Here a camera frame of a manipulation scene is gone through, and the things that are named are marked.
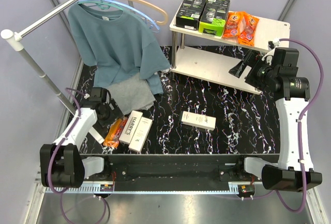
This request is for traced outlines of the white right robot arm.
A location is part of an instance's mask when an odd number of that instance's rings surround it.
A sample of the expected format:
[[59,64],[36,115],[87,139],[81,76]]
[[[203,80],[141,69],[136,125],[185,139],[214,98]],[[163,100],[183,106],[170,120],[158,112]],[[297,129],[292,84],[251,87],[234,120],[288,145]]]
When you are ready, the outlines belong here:
[[247,157],[235,167],[235,175],[246,181],[259,177],[267,190],[302,192],[322,183],[322,174],[314,170],[308,144],[307,115],[310,85],[305,77],[298,77],[299,51],[275,48],[265,55],[249,50],[229,73],[240,78],[246,67],[250,71],[245,82],[263,91],[269,88],[279,115],[280,154],[276,164],[262,158]]

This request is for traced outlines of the black green razor box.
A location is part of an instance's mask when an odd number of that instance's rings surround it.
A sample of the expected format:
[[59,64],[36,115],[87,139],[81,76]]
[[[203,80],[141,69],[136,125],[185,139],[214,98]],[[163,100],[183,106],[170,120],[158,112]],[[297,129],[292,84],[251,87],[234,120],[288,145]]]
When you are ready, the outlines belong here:
[[230,3],[230,0],[207,0],[200,18],[198,32],[221,37],[228,18]]

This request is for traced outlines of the orange snack packet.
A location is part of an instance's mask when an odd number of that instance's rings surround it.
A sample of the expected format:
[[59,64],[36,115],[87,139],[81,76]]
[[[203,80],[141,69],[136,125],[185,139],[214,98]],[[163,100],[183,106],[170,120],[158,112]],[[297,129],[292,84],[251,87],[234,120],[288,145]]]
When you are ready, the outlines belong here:
[[238,43],[254,47],[254,36],[260,19],[245,12],[244,20],[245,28],[238,37]]
[[225,30],[223,32],[223,38],[238,37],[243,29],[244,12],[230,12],[225,24]]
[[103,146],[117,148],[119,146],[119,138],[127,123],[127,117],[119,118],[110,127],[108,134],[106,135]]

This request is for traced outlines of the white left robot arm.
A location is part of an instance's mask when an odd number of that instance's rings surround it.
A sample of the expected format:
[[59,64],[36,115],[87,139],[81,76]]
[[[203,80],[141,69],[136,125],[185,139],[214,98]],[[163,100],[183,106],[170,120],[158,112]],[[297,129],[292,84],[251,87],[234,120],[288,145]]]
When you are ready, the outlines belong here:
[[105,181],[112,168],[102,157],[82,158],[79,152],[87,135],[98,134],[103,143],[106,127],[123,116],[108,89],[93,87],[82,95],[76,112],[64,132],[51,144],[44,144],[39,152],[41,182],[53,193],[61,194],[69,188],[79,188],[83,181],[95,175]]

